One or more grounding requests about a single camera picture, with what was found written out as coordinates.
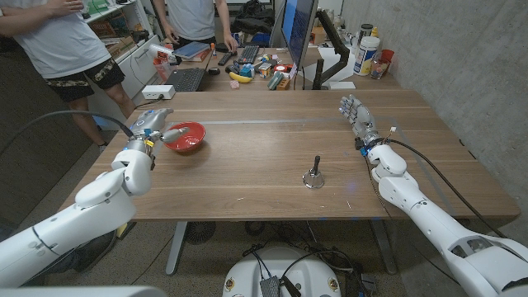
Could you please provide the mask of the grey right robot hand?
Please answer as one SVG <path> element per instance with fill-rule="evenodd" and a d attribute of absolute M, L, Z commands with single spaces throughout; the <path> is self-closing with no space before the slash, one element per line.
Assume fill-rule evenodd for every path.
<path fill-rule="evenodd" d="M 380 141 L 375 118 L 362 102 L 354 95 L 342 97 L 339 112 L 349 121 L 356 135 L 355 148 L 369 149 Z"/>

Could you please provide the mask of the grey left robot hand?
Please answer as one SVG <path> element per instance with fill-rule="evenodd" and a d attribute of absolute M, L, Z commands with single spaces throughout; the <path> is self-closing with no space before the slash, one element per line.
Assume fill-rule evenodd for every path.
<path fill-rule="evenodd" d="M 164 132 L 165 119 L 173 113 L 172 108 L 162 108 L 158 110 L 144 111 L 139 118 L 130 126 L 132 135 L 125 146 L 125 149 L 138 150 L 147 153 L 147 142 L 156 143 L 161 140 L 164 143 L 172 143 L 190 131 L 184 126 L 180 129 L 173 129 Z"/>

